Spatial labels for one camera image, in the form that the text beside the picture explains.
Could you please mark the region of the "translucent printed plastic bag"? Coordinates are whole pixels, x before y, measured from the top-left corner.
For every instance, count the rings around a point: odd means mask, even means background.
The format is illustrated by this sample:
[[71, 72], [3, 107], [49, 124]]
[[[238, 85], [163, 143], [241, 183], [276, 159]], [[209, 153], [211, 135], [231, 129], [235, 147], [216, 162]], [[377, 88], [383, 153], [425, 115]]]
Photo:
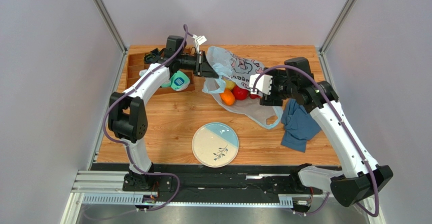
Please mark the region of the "translucent printed plastic bag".
[[203, 93], [210, 94], [225, 110], [245, 115], [265, 129], [272, 129], [280, 123], [283, 113], [280, 106], [261, 106], [258, 99], [250, 97], [237, 100], [233, 105], [226, 105], [220, 97], [224, 89], [228, 88], [228, 82], [234, 82], [241, 89], [249, 90], [250, 76], [264, 70], [261, 62], [242, 58], [225, 48], [216, 46], [209, 47], [206, 56], [219, 78], [206, 78], [203, 83]]

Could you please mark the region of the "yellow fake pear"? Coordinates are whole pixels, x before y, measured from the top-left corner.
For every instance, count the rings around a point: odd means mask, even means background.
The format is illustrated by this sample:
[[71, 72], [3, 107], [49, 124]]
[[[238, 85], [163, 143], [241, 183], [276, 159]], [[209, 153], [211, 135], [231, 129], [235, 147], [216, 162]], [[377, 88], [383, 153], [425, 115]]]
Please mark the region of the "yellow fake pear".
[[236, 83], [232, 80], [224, 79], [226, 89], [232, 91], [236, 87]]

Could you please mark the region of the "orange fake persimmon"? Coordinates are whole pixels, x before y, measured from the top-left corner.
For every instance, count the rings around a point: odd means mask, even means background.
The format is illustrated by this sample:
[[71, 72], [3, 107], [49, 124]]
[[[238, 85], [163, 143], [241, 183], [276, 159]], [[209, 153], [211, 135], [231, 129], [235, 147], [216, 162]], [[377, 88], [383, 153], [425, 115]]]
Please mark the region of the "orange fake persimmon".
[[228, 106], [232, 106], [236, 102], [234, 94], [229, 89], [225, 89], [223, 93], [220, 93], [220, 98]]

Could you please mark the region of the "red fake apple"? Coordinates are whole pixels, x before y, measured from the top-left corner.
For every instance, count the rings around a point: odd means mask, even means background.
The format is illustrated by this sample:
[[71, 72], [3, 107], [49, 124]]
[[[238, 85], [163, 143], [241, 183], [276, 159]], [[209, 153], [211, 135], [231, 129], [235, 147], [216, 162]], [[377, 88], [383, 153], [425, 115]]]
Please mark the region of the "red fake apple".
[[235, 86], [232, 89], [232, 94], [236, 100], [246, 100], [249, 96], [249, 91], [247, 89], [240, 88], [239, 86]]

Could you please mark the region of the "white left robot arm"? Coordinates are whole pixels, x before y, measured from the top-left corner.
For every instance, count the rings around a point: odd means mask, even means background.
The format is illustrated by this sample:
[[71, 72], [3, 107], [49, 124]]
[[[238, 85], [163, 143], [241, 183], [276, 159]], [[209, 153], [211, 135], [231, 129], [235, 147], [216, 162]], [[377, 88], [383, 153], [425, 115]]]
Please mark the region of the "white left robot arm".
[[157, 176], [150, 160], [145, 133], [149, 126], [146, 104], [162, 84], [180, 70], [188, 70], [197, 77], [219, 78], [207, 61], [205, 51], [199, 46], [205, 41], [202, 36], [194, 37], [195, 52], [185, 49], [186, 38], [170, 35], [164, 49], [154, 49], [143, 57], [148, 67], [146, 73], [123, 93], [110, 96], [110, 106], [105, 118], [108, 129], [114, 133], [116, 142], [124, 146], [129, 159], [126, 181], [149, 188]]

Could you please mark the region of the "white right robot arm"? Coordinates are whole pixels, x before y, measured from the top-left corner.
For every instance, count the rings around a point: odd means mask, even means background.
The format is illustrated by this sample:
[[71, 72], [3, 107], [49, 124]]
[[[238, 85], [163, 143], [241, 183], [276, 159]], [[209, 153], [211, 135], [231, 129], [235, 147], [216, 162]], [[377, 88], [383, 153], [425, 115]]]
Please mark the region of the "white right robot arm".
[[283, 100], [293, 99], [304, 106], [339, 159], [339, 171], [300, 165], [291, 173], [297, 189], [313, 187], [329, 192], [344, 207], [359, 205], [368, 197], [374, 197], [375, 205], [379, 205], [378, 193], [391, 180], [393, 171], [366, 150], [348, 122], [337, 93], [330, 83], [315, 81], [306, 58], [265, 68], [250, 76], [249, 85], [253, 94], [261, 96], [260, 105], [281, 106]]

